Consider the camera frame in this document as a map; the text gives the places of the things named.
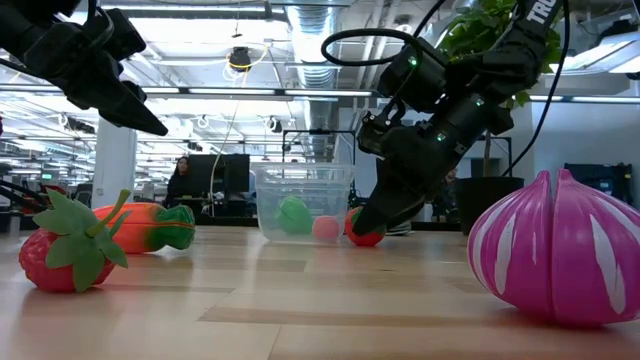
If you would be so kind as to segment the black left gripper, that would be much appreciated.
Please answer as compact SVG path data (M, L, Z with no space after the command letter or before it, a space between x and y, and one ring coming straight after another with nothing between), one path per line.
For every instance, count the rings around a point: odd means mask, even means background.
M164 136L168 129L146 107L141 87L119 79L120 63L74 25L45 30L31 26L22 35L22 60L36 75L60 88L80 109L94 108L118 127Z

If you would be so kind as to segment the red toy tomato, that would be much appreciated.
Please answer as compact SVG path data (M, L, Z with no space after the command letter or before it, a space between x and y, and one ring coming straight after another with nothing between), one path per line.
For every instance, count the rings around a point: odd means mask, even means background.
M367 234L364 234L364 235L355 234L353 231L353 226L355 224L355 221L359 217L361 210L362 210L362 207L357 207L357 208L351 209L347 213L346 225L345 225L346 235L348 239L356 246L375 247L378 243L380 243L384 239L387 233L387 228L385 225L381 225L377 227L375 230L373 230L372 232L369 232Z

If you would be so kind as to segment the black background monitor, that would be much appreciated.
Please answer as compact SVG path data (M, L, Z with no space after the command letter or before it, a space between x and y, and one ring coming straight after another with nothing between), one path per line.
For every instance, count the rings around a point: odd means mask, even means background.
M192 155L189 157L187 194L245 199L249 193L250 157L246 154Z

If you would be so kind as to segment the pink toy peach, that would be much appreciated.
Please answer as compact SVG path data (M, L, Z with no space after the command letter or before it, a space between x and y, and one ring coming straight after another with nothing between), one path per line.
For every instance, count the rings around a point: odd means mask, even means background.
M314 220L312 235L319 242L335 242L341 236L339 221L333 216L319 216Z

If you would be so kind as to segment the dark blue cabinet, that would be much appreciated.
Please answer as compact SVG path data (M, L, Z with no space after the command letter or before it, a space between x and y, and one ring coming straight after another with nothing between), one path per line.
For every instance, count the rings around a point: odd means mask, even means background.
M569 164L565 163L573 178L589 187L621 200L628 205L634 205L632 195L631 164L618 163L616 165L601 164Z

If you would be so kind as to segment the orange toy carrot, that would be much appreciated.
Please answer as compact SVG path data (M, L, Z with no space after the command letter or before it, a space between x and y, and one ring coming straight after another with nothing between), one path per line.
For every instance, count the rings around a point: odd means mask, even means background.
M113 241L127 254L156 252L164 247L187 249L195 236L195 216L184 205L164 208L157 203L125 203L116 217L108 224L128 212Z

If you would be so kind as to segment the green toy lime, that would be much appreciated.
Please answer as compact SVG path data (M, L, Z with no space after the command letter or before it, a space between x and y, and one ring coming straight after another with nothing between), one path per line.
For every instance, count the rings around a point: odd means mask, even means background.
M313 218L306 204L298 197L283 198L275 219L279 228L288 235L308 235L312 232Z

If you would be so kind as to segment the red toy strawberry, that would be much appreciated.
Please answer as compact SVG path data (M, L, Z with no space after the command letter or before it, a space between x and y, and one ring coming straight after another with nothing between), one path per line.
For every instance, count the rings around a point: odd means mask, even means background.
M120 191L103 218L57 191L48 195L52 207L34 216L38 229L19 252L21 268L38 289L81 293L102 284L115 267L128 267L127 255L113 237L128 217L122 207L129 190Z

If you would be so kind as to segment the long ceiling light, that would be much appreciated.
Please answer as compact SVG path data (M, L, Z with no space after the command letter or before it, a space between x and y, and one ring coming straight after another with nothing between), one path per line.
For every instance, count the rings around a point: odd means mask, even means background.
M143 87L154 95L214 95L214 96L292 96L292 97L376 97L369 90L325 90L282 88L219 88L219 87Z

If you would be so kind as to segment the black plant pot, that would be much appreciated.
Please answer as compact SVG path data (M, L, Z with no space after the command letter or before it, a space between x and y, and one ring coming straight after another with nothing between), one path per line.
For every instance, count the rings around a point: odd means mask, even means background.
M476 177L457 179L454 195L461 232L469 235L480 215L512 192L524 187L517 177Z

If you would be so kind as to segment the person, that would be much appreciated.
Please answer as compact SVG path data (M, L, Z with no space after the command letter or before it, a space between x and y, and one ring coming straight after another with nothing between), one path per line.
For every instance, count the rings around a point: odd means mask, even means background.
M178 159L168 186L164 206L171 208L178 204L178 198L190 196L189 188L189 158L183 156Z
M457 168L453 168L445 177L445 186L443 188L443 204L445 213L448 214L456 209L455 201L455 181L457 177Z

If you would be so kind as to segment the white pillar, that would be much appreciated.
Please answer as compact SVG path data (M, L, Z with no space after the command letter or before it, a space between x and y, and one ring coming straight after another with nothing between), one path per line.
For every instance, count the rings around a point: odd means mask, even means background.
M116 202L122 189L134 190L137 132L99 120L92 181L93 209Z

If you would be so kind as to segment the clear plastic tupperware container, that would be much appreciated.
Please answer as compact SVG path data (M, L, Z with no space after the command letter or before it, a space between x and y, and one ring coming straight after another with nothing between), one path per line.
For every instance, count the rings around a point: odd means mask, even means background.
M336 244L346 225L348 198L355 178L355 167L340 163L255 163L257 219L262 234L271 242ZM314 220L333 216L341 226L335 242L316 241L308 235L288 235L275 219L280 201L288 196L300 198Z

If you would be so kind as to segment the green leafy tree plant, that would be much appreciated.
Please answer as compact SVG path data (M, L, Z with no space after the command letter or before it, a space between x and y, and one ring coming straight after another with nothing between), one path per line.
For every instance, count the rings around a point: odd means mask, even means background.
M570 43L568 0L476 0L461 7L439 49L480 88L512 111L553 63L562 70Z

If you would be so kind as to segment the silver ventilation duct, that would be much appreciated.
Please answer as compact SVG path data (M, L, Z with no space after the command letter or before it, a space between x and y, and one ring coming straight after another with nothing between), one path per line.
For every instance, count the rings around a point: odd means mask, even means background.
M311 90L336 88L339 70L321 53L323 41L338 28L339 11L325 6L287 6L291 24L291 45L300 87ZM304 118L308 130L333 130L339 127L336 100L306 100Z

